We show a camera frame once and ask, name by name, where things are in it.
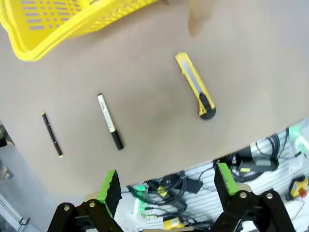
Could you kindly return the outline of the yellow utility knife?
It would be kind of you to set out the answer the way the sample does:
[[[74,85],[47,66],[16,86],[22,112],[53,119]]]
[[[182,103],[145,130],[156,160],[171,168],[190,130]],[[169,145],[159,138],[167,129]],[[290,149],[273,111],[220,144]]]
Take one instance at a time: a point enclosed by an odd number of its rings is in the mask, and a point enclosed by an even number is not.
[[[216,114],[216,107],[201,77],[186,52],[179,52],[175,59],[198,102],[198,115],[209,120]]]

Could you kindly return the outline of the black highlighter pen yellow tip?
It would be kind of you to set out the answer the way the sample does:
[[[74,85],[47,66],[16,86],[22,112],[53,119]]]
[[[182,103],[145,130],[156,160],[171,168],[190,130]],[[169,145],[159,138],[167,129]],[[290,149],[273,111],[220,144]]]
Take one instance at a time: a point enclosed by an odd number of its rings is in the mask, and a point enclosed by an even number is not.
[[[50,135],[50,138],[51,138],[51,140],[52,140],[52,143],[53,143],[53,145],[54,145],[54,147],[55,147],[55,149],[56,149],[56,151],[57,151],[58,156],[59,156],[60,158],[63,157],[63,153],[62,153],[61,148],[60,148],[60,146],[59,146],[59,144],[58,144],[58,142],[57,142],[57,140],[56,140],[56,137],[55,137],[55,135],[54,135],[54,133],[53,133],[53,130],[52,130],[51,125],[50,125],[50,123],[49,123],[49,120],[48,120],[48,118],[47,118],[46,112],[43,112],[43,113],[42,113],[42,118],[43,118],[43,120],[44,120],[45,126],[46,126],[47,131],[48,131],[48,133],[49,133],[49,135]]]

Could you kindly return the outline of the yellow emergency stop box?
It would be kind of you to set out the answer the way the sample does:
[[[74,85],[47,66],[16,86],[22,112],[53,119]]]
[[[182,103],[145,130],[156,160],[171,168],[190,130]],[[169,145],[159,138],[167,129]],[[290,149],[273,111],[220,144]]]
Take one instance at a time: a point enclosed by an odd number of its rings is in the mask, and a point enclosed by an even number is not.
[[[309,179],[305,175],[294,178],[289,187],[289,194],[291,198],[305,198],[307,196],[307,187],[309,186]]]

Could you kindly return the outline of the yellow plastic shopping basket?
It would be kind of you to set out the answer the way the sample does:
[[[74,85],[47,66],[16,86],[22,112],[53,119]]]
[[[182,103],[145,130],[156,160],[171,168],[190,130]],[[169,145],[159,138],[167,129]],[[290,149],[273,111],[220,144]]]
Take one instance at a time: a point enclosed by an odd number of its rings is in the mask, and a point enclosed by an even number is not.
[[[15,55],[38,61],[67,38],[101,30],[158,0],[0,0]]]

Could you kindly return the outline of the black power adapter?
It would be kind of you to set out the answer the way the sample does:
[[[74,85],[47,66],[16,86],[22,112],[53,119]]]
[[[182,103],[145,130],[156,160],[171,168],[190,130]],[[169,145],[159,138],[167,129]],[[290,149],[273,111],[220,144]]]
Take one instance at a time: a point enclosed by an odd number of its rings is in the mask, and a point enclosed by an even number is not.
[[[181,173],[169,174],[162,178],[160,186],[166,189],[181,190],[183,182],[186,181],[185,192],[197,194],[203,186],[203,182],[200,180],[194,180],[189,177],[181,177]]]

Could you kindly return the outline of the white marker black cap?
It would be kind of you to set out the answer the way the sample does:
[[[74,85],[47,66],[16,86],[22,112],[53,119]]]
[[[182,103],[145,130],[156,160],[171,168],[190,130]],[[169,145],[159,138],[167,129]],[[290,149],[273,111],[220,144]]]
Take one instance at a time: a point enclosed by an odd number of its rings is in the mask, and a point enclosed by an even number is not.
[[[103,95],[100,93],[100,94],[97,95],[97,98],[98,98],[98,102],[100,104],[102,113],[104,115],[105,121],[107,123],[108,129],[109,129],[109,131],[112,135],[112,138],[115,142],[115,145],[116,145],[118,150],[122,150],[124,148],[124,145],[122,143],[122,140],[119,136],[118,131],[116,130],[116,128],[114,126],[114,123],[112,121],[111,115],[110,115],[109,110],[107,108],[106,102],[103,98]]]

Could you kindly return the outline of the person's right hand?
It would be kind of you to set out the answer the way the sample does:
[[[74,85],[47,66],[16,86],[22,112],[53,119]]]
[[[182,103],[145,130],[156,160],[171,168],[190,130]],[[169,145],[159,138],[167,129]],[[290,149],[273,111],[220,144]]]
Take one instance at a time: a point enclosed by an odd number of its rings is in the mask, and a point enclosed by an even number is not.
[[[215,0],[189,0],[188,30],[191,37],[196,37],[205,22],[212,16]]]

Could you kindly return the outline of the white power strip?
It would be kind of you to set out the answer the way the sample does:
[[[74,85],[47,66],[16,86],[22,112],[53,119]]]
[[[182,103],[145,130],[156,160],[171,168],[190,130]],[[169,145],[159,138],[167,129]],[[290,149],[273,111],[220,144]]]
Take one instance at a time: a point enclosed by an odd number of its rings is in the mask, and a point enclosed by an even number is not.
[[[299,131],[290,131],[290,161],[289,172],[294,173],[300,170],[305,163],[305,152],[309,151],[309,142]]]

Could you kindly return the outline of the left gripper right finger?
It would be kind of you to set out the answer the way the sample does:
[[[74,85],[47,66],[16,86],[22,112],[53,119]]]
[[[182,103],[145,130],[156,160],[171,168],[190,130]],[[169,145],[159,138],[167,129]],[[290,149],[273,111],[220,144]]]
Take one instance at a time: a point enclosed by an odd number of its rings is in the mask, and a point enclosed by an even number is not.
[[[214,183],[223,212],[215,221],[213,232],[236,232],[245,221],[251,221],[258,232],[296,232],[276,191],[254,194],[249,185],[234,181],[225,163],[216,165]]]

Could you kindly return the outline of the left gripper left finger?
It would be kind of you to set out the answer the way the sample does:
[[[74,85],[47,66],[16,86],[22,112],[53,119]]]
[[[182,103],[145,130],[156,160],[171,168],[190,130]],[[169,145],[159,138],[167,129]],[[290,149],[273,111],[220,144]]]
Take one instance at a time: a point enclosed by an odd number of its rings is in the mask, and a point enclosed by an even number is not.
[[[117,206],[122,198],[116,170],[108,171],[97,197],[79,206],[61,203],[55,210],[47,232],[124,232],[114,220]]]

